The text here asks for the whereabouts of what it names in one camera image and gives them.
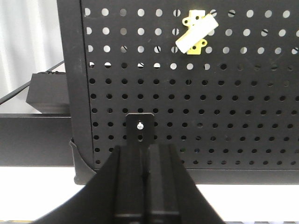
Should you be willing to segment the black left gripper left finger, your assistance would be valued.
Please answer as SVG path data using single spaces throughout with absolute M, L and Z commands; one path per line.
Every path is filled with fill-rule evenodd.
M 71 199 L 36 224 L 144 224 L 140 149 L 116 147 L 103 167 Z

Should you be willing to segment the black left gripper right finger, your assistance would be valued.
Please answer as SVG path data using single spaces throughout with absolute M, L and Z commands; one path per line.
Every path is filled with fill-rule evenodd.
M 224 223 L 196 187 L 174 145 L 150 145 L 146 165 L 147 224 Z

